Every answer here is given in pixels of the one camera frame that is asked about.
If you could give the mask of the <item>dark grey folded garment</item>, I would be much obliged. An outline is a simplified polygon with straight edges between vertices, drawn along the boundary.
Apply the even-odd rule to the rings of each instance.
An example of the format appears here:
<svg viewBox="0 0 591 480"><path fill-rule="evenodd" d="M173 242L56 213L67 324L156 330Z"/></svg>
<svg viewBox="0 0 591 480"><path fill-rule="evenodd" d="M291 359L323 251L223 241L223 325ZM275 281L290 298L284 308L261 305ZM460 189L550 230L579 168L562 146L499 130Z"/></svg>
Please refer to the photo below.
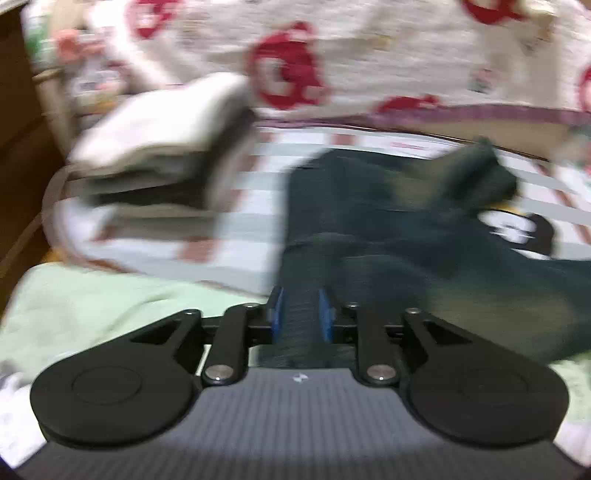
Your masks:
<svg viewBox="0 0 591 480"><path fill-rule="evenodd" d="M77 179L72 191L94 204L173 205L212 211L231 186L254 139L256 114L244 108L204 151L152 156L146 164L122 173Z"/></svg>

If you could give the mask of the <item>white quilt with red bears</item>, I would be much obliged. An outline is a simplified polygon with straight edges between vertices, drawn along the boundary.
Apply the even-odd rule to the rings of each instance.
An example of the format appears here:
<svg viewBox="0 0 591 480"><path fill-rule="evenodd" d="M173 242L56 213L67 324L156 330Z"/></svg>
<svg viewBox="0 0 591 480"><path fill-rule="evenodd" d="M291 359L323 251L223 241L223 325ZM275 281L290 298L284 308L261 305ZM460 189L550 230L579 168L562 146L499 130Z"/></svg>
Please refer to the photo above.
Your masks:
<svg viewBox="0 0 591 480"><path fill-rule="evenodd" d="M86 20L141 88L235 71L267 118L590 116L580 1L95 1Z"/></svg>

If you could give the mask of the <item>dark denim jeans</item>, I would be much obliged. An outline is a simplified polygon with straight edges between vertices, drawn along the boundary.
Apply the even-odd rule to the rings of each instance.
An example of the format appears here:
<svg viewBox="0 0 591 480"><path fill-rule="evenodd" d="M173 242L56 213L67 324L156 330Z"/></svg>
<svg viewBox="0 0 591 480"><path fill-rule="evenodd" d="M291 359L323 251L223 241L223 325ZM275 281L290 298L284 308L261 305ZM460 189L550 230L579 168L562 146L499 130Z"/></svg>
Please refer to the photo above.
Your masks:
<svg viewBox="0 0 591 480"><path fill-rule="evenodd" d="M501 209L517 188L486 140L429 160L335 149L295 168L284 312L259 363L351 364L353 350L325 337L322 288L384 320L420 308L548 364L588 351L590 264L555 258L545 217Z"/></svg>

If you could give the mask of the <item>brown wooden drawer cabinet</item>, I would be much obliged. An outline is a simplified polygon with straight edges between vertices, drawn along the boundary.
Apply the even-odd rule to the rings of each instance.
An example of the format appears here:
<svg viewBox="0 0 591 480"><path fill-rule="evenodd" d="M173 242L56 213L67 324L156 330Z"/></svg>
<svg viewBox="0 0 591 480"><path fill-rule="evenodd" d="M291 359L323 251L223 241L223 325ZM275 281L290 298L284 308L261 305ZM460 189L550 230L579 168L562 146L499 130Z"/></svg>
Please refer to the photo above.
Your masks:
<svg viewBox="0 0 591 480"><path fill-rule="evenodd" d="M41 227L48 182L64 165L43 114L25 48L24 1L1 3L1 306L47 253Z"/></svg>

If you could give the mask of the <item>light green bed sheet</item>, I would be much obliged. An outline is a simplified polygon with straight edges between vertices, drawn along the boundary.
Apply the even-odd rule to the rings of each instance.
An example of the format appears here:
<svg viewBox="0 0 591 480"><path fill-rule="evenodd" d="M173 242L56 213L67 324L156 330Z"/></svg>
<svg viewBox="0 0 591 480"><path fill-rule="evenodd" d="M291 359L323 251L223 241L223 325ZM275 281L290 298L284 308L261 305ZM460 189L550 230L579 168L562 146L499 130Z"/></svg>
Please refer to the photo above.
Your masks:
<svg viewBox="0 0 591 480"><path fill-rule="evenodd" d="M48 365L185 309L217 316L250 297L219 287L43 263L13 290L1 321L1 375Z"/></svg>

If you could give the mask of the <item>cream folded garment bottom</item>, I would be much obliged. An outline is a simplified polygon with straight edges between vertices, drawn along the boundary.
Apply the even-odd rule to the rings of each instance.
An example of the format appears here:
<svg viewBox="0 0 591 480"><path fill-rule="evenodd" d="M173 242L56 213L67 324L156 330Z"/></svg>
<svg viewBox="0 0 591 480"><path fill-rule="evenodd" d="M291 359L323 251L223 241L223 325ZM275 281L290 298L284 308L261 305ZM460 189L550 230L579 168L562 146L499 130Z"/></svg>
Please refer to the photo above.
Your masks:
<svg viewBox="0 0 591 480"><path fill-rule="evenodd" d="M115 205L123 218L209 219L228 207L258 138L256 126L231 127L206 151L169 156L180 170L165 175L157 185L142 181L127 190L103 194L101 199Z"/></svg>

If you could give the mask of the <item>white crumpled garment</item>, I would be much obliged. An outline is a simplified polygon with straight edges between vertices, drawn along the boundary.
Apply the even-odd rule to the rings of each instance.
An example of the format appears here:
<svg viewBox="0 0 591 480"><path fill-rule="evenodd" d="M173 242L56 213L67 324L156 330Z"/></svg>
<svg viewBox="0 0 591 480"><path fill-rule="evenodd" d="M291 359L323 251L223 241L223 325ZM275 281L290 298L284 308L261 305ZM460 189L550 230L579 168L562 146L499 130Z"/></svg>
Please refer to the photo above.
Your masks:
<svg viewBox="0 0 591 480"><path fill-rule="evenodd" d="M46 443L30 403L31 384L20 373L1 379L0 450L18 468Z"/></svg>

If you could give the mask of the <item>grey bunny plush toy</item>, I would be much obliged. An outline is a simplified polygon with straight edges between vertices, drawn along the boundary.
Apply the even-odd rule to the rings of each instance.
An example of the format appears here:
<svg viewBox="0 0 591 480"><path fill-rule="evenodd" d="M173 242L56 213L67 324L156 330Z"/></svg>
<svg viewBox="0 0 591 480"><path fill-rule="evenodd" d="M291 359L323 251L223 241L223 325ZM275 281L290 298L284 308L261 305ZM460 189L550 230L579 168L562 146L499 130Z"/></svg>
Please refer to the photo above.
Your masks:
<svg viewBox="0 0 591 480"><path fill-rule="evenodd" d="M102 38L86 30L70 28L54 32L50 39L55 47L60 84L66 93L78 95L105 87Z"/></svg>

